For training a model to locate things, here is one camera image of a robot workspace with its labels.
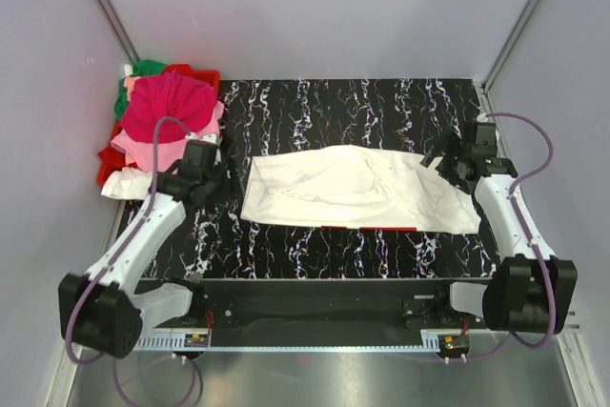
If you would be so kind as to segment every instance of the metallic floor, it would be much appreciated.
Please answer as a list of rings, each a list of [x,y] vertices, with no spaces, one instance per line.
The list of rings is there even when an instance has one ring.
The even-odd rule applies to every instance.
[[[493,349],[502,336],[474,335],[471,354]],[[127,395],[145,407],[173,406],[186,393],[191,370],[159,353],[119,361]],[[206,407],[337,406],[576,406],[559,345],[532,351],[510,342],[483,361],[445,366],[432,355],[208,353],[196,360],[204,379],[184,404]],[[105,357],[78,369],[70,407],[126,405]]]

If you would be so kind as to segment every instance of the marble pattern tabletop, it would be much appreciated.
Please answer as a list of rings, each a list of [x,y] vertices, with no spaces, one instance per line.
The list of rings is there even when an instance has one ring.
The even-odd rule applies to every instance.
[[[224,81],[220,99],[244,186],[253,156],[331,145],[426,153],[480,112],[473,83],[455,79]],[[256,224],[240,220],[240,207],[234,200],[188,216],[144,277],[488,276],[499,262],[484,217],[473,235],[401,233]],[[120,230],[138,209],[126,204]]]

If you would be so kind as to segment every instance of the white wall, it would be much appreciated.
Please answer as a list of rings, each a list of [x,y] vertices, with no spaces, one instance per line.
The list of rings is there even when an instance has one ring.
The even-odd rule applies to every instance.
[[[112,1],[141,55],[236,79],[482,79],[526,2]]]
[[[537,119],[555,142],[548,172],[523,189],[542,233],[577,264],[577,310],[600,380],[610,377],[609,25],[609,0],[543,0],[492,88],[497,110]],[[501,124],[518,170],[543,160],[534,132]]]
[[[93,0],[0,0],[0,393],[41,406],[57,368],[57,285],[99,257],[95,185],[125,62]]]

